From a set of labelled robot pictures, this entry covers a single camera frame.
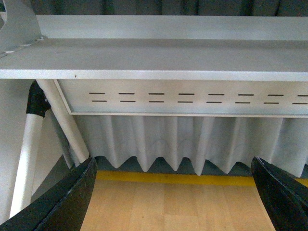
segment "wooden floor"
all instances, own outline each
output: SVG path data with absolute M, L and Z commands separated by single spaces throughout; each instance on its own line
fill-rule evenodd
M 253 186 L 96 180 L 82 231 L 274 231 Z

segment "slotted metal panel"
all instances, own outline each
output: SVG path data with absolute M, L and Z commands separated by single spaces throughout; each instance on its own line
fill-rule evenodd
M 73 115 L 308 116 L 307 82 L 59 80 Z

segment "dark curtain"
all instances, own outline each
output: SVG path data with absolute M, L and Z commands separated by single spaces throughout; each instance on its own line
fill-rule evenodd
M 31 0 L 36 14 L 308 16 L 308 0 Z

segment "metal panel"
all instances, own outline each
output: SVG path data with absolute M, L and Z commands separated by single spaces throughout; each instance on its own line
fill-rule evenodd
M 53 39 L 308 40 L 305 17 L 37 15 L 37 19 L 42 34 Z
M 73 115 L 308 117 L 307 82 L 59 80 Z
M 308 81 L 306 41 L 47 39 L 0 59 L 2 78 Z
M 7 19 L 0 30 L 0 52 L 33 43 L 41 36 L 40 28 L 28 0 L 5 0 Z

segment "black joint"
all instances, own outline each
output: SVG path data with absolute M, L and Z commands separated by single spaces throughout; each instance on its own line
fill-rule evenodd
M 45 117 L 45 113 L 49 109 L 51 109 L 51 106 L 48 103 L 43 90 L 39 87 L 38 83 L 34 81 L 29 90 L 26 113 Z

